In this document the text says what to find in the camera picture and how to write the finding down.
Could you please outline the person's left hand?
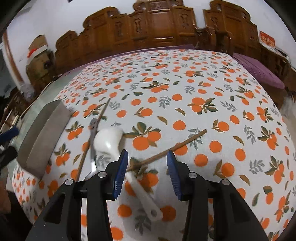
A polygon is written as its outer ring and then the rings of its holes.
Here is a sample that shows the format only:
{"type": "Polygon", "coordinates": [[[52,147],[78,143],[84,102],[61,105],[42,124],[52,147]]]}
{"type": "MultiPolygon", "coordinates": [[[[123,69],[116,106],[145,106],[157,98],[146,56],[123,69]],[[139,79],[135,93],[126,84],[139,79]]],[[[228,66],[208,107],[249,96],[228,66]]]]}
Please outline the person's left hand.
{"type": "Polygon", "coordinates": [[[11,202],[9,199],[9,195],[5,185],[1,181],[0,182],[0,212],[10,213],[10,211],[11,211],[11,202]]]}

